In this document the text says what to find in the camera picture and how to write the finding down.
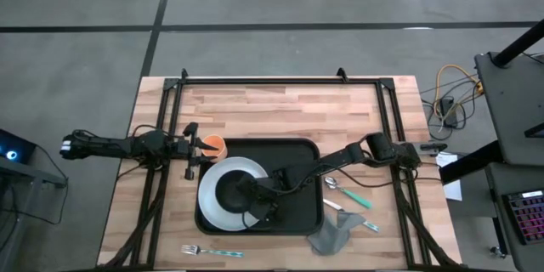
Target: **keyboard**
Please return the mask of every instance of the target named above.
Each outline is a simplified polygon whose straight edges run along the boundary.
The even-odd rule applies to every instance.
[[[522,244],[544,242],[544,190],[504,195]]]

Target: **gray napkin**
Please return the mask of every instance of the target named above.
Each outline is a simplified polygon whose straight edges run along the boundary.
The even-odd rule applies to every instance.
[[[326,215],[321,229],[308,236],[312,251],[318,255],[334,255],[348,243],[349,230],[361,225],[366,219],[353,212],[338,212],[337,224],[333,224],[331,217]]]

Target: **teal-handled spoon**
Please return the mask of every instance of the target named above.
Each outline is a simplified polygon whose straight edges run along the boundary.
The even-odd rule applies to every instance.
[[[369,201],[363,199],[362,197],[358,196],[357,194],[355,194],[355,193],[353,193],[353,192],[351,192],[349,190],[345,190],[344,188],[338,186],[338,182],[334,178],[326,177],[325,178],[325,183],[330,189],[332,189],[332,190],[339,189],[344,194],[346,194],[347,196],[349,196],[350,198],[352,198],[356,202],[358,202],[360,205],[362,205],[362,206],[364,206],[366,208],[372,208],[372,203],[370,203]]]

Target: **wooden table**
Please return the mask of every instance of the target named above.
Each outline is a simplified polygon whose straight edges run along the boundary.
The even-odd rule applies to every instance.
[[[139,89],[131,132],[139,124],[155,125],[164,77],[145,77]],[[408,141],[428,141],[428,128],[414,76],[394,76],[399,107]],[[390,103],[390,126],[394,128]],[[184,86],[177,133],[188,122],[199,122],[199,136],[216,133],[225,138],[292,138],[313,140],[322,155],[343,148],[366,133],[382,131],[376,89],[373,85],[199,85]],[[121,173],[134,167],[124,161]],[[339,184],[373,203],[367,210],[337,190],[324,187],[324,197],[347,211],[363,215],[380,227],[376,234],[360,226],[352,230],[347,246],[328,257],[314,255],[303,236],[213,236],[202,234],[195,225],[197,179],[184,179],[186,161],[173,161],[167,185],[156,253],[156,269],[404,269],[405,255],[393,189],[357,186],[341,173],[331,173]],[[363,165],[346,167],[367,184],[391,180],[388,168]],[[420,177],[438,178],[436,167],[421,167]],[[107,262],[137,223],[145,181],[145,170],[134,171],[116,185],[99,264]],[[461,262],[455,233],[442,185],[438,181],[416,182],[423,220],[445,251]],[[330,208],[325,212],[336,216]],[[416,261],[421,262],[415,230],[411,228]],[[144,237],[142,256],[147,254],[149,232]],[[183,254],[183,244],[203,248],[241,251],[243,259],[203,254]]]

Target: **white plate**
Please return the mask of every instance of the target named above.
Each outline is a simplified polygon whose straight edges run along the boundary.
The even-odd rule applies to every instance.
[[[215,187],[219,179],[227,172],[234,170],[247,172],[256,179],[268,177],[266,171],[259,164],[245,157],[226,158],[206,171],[198,188],[198,205],[204,218],[221,230],[238,231],[246,228],[241,221],[241,213],[224,210],[215,196]],[[249,212],[244,213],[246,214],[244,219],[248,227],[258,222],[258,219]]]

